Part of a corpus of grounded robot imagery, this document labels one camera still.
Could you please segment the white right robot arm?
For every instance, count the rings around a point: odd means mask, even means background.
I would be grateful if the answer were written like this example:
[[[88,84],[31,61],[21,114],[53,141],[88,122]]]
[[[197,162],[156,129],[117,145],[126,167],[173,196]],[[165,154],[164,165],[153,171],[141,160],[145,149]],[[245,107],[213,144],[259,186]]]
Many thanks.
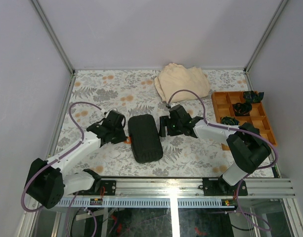
[[[229,147],[234,163],[221,175],[219,191],[229,195],[237,183],[252,174],[270,155],[271,148],[260,136],[259,130],[250,123],[242,126],[208,122],[205,118],[192,118],[182,105],[169,110],[168,116],[161,116],[159,136],[185,135],[199,139],[212,139]]]

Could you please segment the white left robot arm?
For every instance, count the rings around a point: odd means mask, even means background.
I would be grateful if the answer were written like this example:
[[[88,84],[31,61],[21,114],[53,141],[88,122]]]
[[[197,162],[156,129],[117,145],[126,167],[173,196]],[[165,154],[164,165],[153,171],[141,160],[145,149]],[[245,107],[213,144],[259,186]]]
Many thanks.
[[[126,118],[111,110],[102,121],[90,125],[74,144],[62,152],[30,166],[23,194],[29,195],[47,209],[56,206],[63,196],[84,193],[95,195],[102,190],[101,177],[86,168],[75,174],[70,171],[82,159],[98,151],[105,144],[118,144],[127,139]]]

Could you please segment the dark green tool case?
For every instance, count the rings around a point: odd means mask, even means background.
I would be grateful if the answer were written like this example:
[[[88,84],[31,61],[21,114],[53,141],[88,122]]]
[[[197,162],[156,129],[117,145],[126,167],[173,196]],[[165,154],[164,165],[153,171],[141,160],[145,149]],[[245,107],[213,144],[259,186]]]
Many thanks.
[[[163,148],[152,115],[133,116],[128,121],[131,150],[136,162],[140,164],[159,161]]]

